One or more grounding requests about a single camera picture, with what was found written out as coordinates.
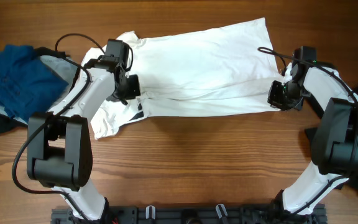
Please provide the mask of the white t-shirt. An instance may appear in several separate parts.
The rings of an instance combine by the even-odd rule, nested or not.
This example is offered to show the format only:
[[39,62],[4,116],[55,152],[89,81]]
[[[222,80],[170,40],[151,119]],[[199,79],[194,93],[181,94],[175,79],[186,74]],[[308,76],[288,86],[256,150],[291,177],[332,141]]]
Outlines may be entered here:
[[139,38],[121,34],[134,55],[140,96],[124,105],[104,101],[91,120],[96,139],[155,116],[211,117],[271,111],[267,95],[280,80],[264,18],[198,32]]

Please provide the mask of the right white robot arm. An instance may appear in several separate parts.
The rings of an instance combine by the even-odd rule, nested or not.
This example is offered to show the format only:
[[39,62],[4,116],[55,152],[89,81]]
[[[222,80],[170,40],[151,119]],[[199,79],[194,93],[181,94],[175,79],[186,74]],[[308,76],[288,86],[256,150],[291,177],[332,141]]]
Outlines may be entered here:
[[330,191],[358,176],[358,96],[330,64],[294,59],[288,69],[287,82],[273,82],[268,102],[288,110],[311,98],[321,122],[310,140],[311,162],[270,204],[269,218],[280,221],[306,218]]

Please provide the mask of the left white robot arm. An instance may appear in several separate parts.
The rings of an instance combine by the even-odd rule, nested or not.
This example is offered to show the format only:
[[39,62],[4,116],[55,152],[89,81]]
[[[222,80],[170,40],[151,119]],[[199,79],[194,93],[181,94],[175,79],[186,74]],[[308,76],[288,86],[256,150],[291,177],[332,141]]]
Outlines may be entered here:
[[73,223],[113,223],[108,200],[90,179],[93,167],[89,121],[104,100],[127,105],[140,96],[137,75],[128,75],[120,59],[101,56],[81,67],[83,77],[54,108],[28,122],[27,175],[60,194]]

